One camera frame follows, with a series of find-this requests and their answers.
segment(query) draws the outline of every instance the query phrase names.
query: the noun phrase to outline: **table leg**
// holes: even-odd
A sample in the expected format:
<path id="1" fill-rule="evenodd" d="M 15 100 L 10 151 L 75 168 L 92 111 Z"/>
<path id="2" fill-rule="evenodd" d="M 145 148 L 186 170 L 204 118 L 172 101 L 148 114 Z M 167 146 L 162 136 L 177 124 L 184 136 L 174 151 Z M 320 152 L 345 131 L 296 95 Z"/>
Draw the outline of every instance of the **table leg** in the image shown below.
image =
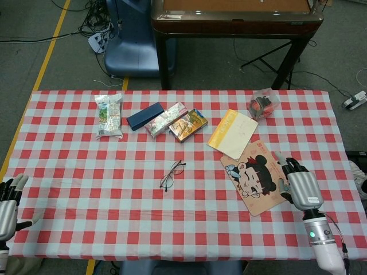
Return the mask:
<path id="1" fill-rule="evenodd" d="M 157 57 L 159 66 L 159 76 L 161 78 L 162 90 L 170 89 L 170 79 L 168 73 L 168 58 L 167 58 L 167 46 L 166 37 L 156 33 L 155 34 L 155 44 L 157 47 Z"/>
<path id="2" fill-rule="evenodd" d="M 272 89 L 279 90 L 282 87 L 310 39 L 307 37 L 292 40 L 292 46 L 279 67 L 278 75 L 271 86 Z"/>

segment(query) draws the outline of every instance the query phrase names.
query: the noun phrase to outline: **cartoon character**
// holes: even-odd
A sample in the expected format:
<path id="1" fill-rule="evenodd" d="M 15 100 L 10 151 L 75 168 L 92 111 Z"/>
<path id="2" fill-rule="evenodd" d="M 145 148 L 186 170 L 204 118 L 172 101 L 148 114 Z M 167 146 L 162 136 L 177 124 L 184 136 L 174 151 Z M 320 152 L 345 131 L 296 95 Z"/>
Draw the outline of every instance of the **cartoon character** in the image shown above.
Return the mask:
<path id="1" fill-rule="evenodd" d="M 237 166 L 231 164 L 225 167 L 227 174 L 235 180 L 238 189 L 242 191 L 242 196 L 247 198 L 260 198 L 260 194 L 268 195 L 270 191 L 276 190 L 276 184 L 271 179 L 271 174 L 265 166 L 267 160 L 264 156 L 258 155 L 247 162 L 240 162 Z"/>

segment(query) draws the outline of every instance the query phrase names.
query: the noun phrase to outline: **table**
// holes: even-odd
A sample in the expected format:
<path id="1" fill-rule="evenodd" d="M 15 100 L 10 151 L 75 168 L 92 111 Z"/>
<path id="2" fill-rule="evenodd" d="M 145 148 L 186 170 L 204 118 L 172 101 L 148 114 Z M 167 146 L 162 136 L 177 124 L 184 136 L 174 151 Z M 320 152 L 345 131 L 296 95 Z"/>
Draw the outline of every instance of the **table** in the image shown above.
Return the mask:
<path id="1" fill-rule="evenodd" d="M 33 92 L 6 177 L 30 176 L 19 217 L 44 211 L 9 242 L 16 256 L 100 260 L 314 258 L 302 212 L 284 202 L 253 217 L 206 145 L 228 108 L 247 113 L 253 91 L 125 91 L 123 139 L 96 140 L 93 95 L 121 91 Z M 315 171 L 323 210 L 338 223 L 351 259 L 367 259 L 367 221 L 327 92 L 279 91 L 281 106 L 252 140 Z M 126 117 L 161 102 L 198 108 L 209 124 L 180 144 L 132 132 Z M 175 160 L 185 172 L 168 192 L 159 181 Z"/>
<path id="2" fill-rule="evenodd" d="M 166 41 L 180 37 L 291 40 L 272 85 L 280 89 L 323 21 L 307 0 L 153 0 L 152 5 L 163 90 L 170 89 Z"/>

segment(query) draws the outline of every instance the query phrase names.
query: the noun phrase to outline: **yellow notebook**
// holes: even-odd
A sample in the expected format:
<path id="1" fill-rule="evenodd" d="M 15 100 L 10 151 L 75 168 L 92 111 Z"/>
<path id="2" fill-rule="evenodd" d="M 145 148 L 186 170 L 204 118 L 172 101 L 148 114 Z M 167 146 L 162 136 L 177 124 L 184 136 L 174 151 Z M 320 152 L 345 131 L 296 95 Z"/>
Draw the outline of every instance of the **yellow notebook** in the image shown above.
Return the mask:
<path id="1" fill-rule="evenodd" d="M 229 109 L 209 139 L 208 145 L 238 160 L 256 127 L 256 121 Z"/>

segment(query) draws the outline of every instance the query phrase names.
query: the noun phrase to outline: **robotic hand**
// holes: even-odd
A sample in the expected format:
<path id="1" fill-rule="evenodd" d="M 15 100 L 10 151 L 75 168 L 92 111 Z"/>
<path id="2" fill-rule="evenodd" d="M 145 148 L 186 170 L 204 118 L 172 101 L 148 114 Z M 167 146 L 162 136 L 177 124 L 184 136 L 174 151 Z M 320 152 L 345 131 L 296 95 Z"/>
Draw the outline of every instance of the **robotic hand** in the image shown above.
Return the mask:
<path id="1" fill-rule="evenodd" d="M 323 204 L 323 198 L 316 177 L 295 159 L 286 159 L 278 152 L 276 156 L 289 184 L 285 185 L 280 179 L 280 193 L 297 209 L 304 212 L 303 223 L 319 267 L 332 275 L 349 275 L 346 245 L 342 241 L 344 253 L 342 259 L 325 214 L 318 211 Z"/>
<path id="2" fill-rule="evenodd" d="M 9 255 L 6 242 L 16 231 L 35 224 L 41 217 L 36 215 L 31 221 L 17 223 L 18 206 L 27 180 L 28 176 L 19 174 L 15 179 L 0 183 L 0 275 L 5 274 Z"/>

